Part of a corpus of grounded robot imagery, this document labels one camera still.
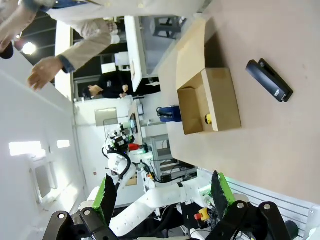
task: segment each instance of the box flap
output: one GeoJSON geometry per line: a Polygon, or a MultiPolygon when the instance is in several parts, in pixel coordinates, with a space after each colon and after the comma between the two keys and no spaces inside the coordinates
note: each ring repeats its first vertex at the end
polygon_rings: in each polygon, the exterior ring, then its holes
{"type": "Polygon", "coordinates": [[[176,46],[176,89],[200,73],[205,67],[205,34],[207,21],[197,18],[176,46]]]}
{"type": "Polygon", "coordinates": [[[196,90],[188,87],[177,91],[185,135],[202,132],[203,126],[200,118],[200,109],[196,90]]]}
{"type": "Polygon", "coordinates": [[[206,68],[201,74],[213,130],[240,128],[238,103],[229,69],[206,68]]]}

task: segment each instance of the gray floor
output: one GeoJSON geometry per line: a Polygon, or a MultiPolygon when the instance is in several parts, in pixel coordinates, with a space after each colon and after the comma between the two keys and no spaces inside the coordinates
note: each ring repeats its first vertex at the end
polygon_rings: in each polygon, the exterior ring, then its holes
{"type": "Polygon", "coordinates": [[[153,36],[150,24],[153,20],[151,16],[141,17],[143,27],[142,37],[144,41],[144,52],[147,73],[152,74],[169,46],[175,41],[173,39],[153,36]]]}

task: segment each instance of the blue object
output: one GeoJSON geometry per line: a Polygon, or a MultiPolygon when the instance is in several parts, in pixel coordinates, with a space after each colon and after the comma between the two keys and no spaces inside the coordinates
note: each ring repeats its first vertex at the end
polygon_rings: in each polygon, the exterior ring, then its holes
{"type": "MultiPolygon", "coordinates": [[[[23,3],[33,12],[37,12],[38,10],[40,10],[46,13],[51,9],[50,7],[39,5],[35,0],[24,0],[23,3]]],[[[87,4],[87,2],[74,0],[57,0],[54,3],[52,9],[65,9],[83,4],[87,4]]]]}
{"type": "Polygon", "coordinates": [[[158,107],[156,109],[160,121],[163,123],[167,122],[182,122],[180,107],[179,106],[169,106],[169,107],[158,107]]]}

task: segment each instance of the window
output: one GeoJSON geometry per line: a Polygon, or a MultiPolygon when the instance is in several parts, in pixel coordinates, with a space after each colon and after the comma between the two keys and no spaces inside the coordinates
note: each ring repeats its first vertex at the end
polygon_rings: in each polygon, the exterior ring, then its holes
{"type": "Polygon", "coordinates": [[[117,108],[106,108],[94,111],[97,127],[118,124],[117,108]]]}
{"type": "Polygon", "coordinates": [[[23,154],[40,154],[43,149],[39,141],[25,141],[25,142],[10,142],[10,155],[19,156],[23,154]]]}

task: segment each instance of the wooden table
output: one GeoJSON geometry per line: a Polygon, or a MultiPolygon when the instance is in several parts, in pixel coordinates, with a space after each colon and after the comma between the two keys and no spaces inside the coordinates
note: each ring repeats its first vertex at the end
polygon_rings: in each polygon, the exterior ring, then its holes
{"type": "MultiPolygon", "coordinates": [[[[242,128],[184,135],[167,123],[172,156],[236,180],[320,204],[320,4],[215,0],[208,7],[216,66],[229,67],[242,128]],[[294,94],[277,102],[249,73],[264,58],[294,94]]],[[[163,105],[178,105],[177,51],[159,68],[163,105]]]]}

